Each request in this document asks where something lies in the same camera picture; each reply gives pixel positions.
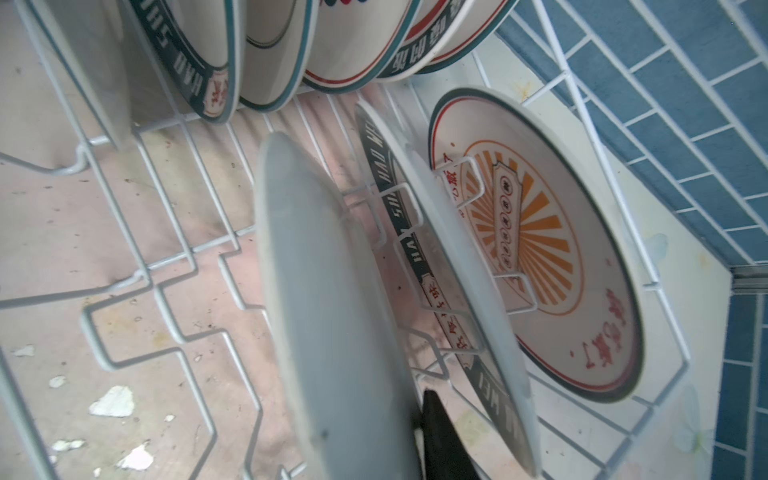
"orange sunburst design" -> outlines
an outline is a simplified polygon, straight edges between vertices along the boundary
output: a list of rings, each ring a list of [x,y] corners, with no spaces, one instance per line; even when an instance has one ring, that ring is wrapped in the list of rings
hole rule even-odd
[[[492,270],[495,273],[523,271],[531,281],[541,311],[556,316],[572,312],[584,290],[584,271],[578,242],[554,192],[530,162],[506,145],[479,141],[470,146],[465,155],[478,161],[485,195],[465,208],[464,218],[478,238]],[[518,209],[513,209],[511,216],[499,212],[499,195],[504,193],[499,190],[500,167],[507,172],[505,175],[513,177],[511,183],[520,188]],[[478,192],[480,185],[467,164],[456,170],[460,173],[458,203]],[[506,226],[504,230],[511,233],[511,239],[503,240],[504,232],[500,236],[500,219]],[[505,248],[499,249],[500,241],[506,244]],[[507,279],[506,283],[530,302],[522,282]]]

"blue tile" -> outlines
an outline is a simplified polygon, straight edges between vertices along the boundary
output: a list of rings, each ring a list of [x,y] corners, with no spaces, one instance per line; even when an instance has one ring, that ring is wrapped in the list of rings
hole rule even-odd
[[[731,128],[704,138],[696,146],[742,196],[768,191],[768,168],[736,130]]]
[[[755,65],[715,85],[755,139],[768,150],[768,70]]]
[[[715,78],[755,58],[755,52],[718,2],[646,3],[704,77]]]
[[[768,323],[768,309],[764,310],[763,325]],[[757,406],[768,409],[768,329],[763,328],[760,338],[760,378],[757,381]]]
[[[715,447],[712,453],[712,480],[744,480],[746,458]]]
[[[539,48],[511,18],[507,17],[496,30],[496,35],[530,68],[544,83],[560,74],[560,68],[554,60]],[[564,82],[552,88],[552,93],[558,96],[566,105],[573,105],[571,96]]]
[[[654,192],[670,210],[682,210],[690,207],[688,200],[650,161],[639,161],[630,165],[630,168],[634,170],[634,173],[642,180],[648,190]]]
[[[554,0],[544,0],[544,7],[547,9],[554,31],[558,34],[558,40],[563,47],[563,51],[570,50],[571,47],[576,45],[586,35],[576,25],[573,18]],[[538,33],[542,40],[547,41],[547,35],[544,34],[544,29],[541,28],[541,23],[538,20],[538,15],[536,15],[536,10],[531,0],[520,0],[517,6],[515,6],[515,12]]]
[[[621,133],[621,130],[606,117],[605,114],[598,108],[594,102],[587,103],[587,110],[592,117],[592,122],[600,133],[603,143],[605,143],[614,154],[622,161],[630,161],[635,158],[642,157],[643,153],[639,148],[627,138],[626,135]]]
[[[730,232],[730,236],[752,260],[768,260],[768,235],[762,229],[738,230]]]
[[[635,76],[688,137],[728,123],[671,52],[645,65]]]
[[[751,378],[750,367],[723,364],[715,440],[742,450],[746,448],[746,418],[749,413]]]
[[[629,121],[650,110],[650,105],[594,44],[586,44],[568,63],[619,120]]]
[[[685,182],[683,188],[688,190],[694,200],[722,228],[746,227],[755,224],[755,221],[742,210],[714,175]]]
[[[755,448],[752,454],[752,478],[768,478],[768,415],[756,414]]]
[[[730,243],[728,243],[727,240],[725,240],[725,238],[710,225],[702,214],[692,211],[678,215],[680,219],[690,227],[694,235],[704,242],[704,244],[708,245],[715,255],[722,258],[726,265],[746,264],[744,257],[735,251]]]
[[[740,5],[742,12],[752,22],[758,35],[768,43],[768,2],[765,0],[749,0]]]
[[[678,180],[707,171],[657,114],[630,125],[629,129]]]
[[[627,67],[664,46],[627,0],[571,0],[571,5]]]
[[[734,295],[728,309],[725,353],[728,360],[752,361],[757,315],[757,295]]]
[[[757,214],[760,215],[763,220],[768,222],[768,197],[753,198],[746,202],[755,209]]]

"white plate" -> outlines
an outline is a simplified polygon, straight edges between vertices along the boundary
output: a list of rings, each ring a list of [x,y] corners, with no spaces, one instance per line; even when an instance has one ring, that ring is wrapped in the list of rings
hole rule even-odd
[[[478,0],[448,43],[419,73],[440,70],[480,45],[507,17],[515,0]]]
[[[264,301],[313,478],[420,478],[414,383],[365,231],[285,134],[266,140],[258,171]]]
[[[258,111],[287,103],[301,84],[315,35],[314,0],[250,0],[240,100]]]
[[[484,88],[458,88],[435,107],[432,165],[473,156],[485,195],[463,210],[494,273],[522,270],[539,308],[511,317],[524,351],[554,380],[595,402],[623,399],[644,358],[643,328],[627,268],[600,210],[569,167],[571,155],[523,107]],[[444,170],[458,204],[477,192],[463,166]],[[507,279],[508,307],[531,305]]]
[[[358,103],[356,117],[362,146],[379,191],[397,184],[393,164],[393,160],[397,160],[424,218],[432,225],[477,321],[478,334],[488,347],[478,356],[459,354],[459,362],[515,458],[526,472],[536,477],[541,472],[538,421],[525,371],[525,358],[520,353],[491,274],[451,199],[405,136],[387,125],[366,102]],[[384,204],[396,231],[411,227],[399,192],[388,195]],[[406,237],[402,244],[408,246],[406,256],[427,298],[435,302],[434,307],[448,309],[417,236]],[[464,326],[461,319],[447,314],[436,317],[453,348],[477,348],[462,334],[468,326]]]
[[[101,0],[27,0],[61,63],[116,148],[131,136],[127,76]]]
[[[131,0],[181,96],[202,118],[229,121],[240,100],[246,0]]]
[[[414,25],[379,79],[402,80],[421,70],[448,43],[474,3],[475,0],[422,0]]]
[[[408,34],[422,0],[319,0],[304,81],[344,93],[376,78]]]

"white debris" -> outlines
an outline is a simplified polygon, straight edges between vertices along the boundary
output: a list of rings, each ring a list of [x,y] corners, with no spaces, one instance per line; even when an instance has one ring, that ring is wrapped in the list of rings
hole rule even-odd
[[[58,387],[64,385],[67,382],[67,377],[63,375],[56,375],[52,379],[48,380],[48,386],[52,389],[57,389]]]
[[[51,445],[51,449],[54,452],[66,452],[68,450],[77,450],[85,445],[85,440],[57,440],[56,443]]]
[[[149,465],[152,465],[152,462],[154,462],[154,457],[144,449],[145,446],[146,443],[142,443],[131,450],[131,453],[126,455],[126,457],[120,460],[115,466],[122,468],[123,470],[146,470],[149,468]]]
[[[18,350],[14,350],[12,353],[13,353],[13,356],[35,356],[35,346],[34,345],[23,346]]]
[[[134,413],[134,394],[127,386],[116,385],[88,407],[88,413],[102,417],[129,417]]]

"blue tiled wall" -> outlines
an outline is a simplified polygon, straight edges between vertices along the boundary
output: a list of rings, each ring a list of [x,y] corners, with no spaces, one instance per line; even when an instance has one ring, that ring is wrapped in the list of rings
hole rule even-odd
[[[712,460],[713,480],[768,478],[765,297],[731,297]]]
[[[768,0],[544,4],[603,142],[724,263],[768,263]],[[559,74],[532,0],[497,35]]]

